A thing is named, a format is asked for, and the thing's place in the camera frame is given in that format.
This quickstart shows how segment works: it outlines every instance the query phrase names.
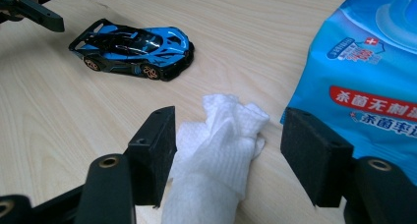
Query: blue and black toy car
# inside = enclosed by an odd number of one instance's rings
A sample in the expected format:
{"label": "blue and black toy car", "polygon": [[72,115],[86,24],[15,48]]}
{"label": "blue and black toy car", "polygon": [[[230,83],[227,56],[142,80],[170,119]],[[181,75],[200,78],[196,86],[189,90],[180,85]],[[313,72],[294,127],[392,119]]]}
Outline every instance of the blue and black toy car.
{"label": "blue and black toy car", "polygon": [[95,71],[170,81],[190,66],[194,45],[178,28],[131,28],[106,19],[69,46]]}

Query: wooden table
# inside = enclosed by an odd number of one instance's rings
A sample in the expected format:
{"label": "wooden table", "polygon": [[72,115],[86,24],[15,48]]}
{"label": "wooden table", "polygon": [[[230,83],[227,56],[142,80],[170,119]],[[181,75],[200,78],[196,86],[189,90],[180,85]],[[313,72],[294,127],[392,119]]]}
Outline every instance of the wooden table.
{"label": "wooden table", "polygon": [[[317,208],[280,153],[279,118],[323,21],[344,0],[53,0],[66,31],[28,20],[0,25],[0,196],[38,205],[83,184],[89,164],[121,153],[155,109],[174,105],[177,130],[206,119],[202,97],[230,93],[270,115],[236,223],[344,223],[341,208]],[[175,26],[195,61],[164,83],[88,69],[68,44],[106,18],[137,28]],[[160,209],[137,207],[138,223]]]}

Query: white cloth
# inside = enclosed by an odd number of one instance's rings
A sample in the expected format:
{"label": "white cloth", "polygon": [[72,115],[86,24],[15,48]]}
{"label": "white cloth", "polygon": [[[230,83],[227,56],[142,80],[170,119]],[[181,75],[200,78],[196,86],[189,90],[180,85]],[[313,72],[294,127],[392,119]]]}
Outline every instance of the white cloth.
{"label": "white cloth", "polygon": [[183,123],[178,131],[163,224],[233,223],[250,162],[264,147],[258,132],[269,115],[257,105],[213,94],[203,106],[206,122]]}

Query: blue package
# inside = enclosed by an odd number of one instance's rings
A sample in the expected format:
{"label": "blue package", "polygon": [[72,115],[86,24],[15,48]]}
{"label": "blue package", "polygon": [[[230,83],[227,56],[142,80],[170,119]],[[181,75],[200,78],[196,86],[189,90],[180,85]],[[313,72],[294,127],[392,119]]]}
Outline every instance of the blue package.
{"label": "blue package", "polygon": [[417,0],[346,0],[313,40],[288,104],[417,184]]}

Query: car's front wheel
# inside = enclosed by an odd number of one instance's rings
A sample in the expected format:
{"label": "car's front wheel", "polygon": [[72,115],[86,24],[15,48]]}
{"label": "car's front wheel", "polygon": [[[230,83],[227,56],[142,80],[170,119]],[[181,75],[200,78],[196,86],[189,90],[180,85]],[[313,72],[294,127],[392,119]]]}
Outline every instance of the car's front wheel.
{"label": "car's front wheel", "polygon": [[150,64],[144,64],[141,66],[142,73],[150,80],[160,80],[159,70]]}
{"label": "car's front wheel", "polygon": [[90,69],[94,71],[100,71],[100,64],[94,60],[92,60],[90,57],[84,57],[84,63],[89,67]]}

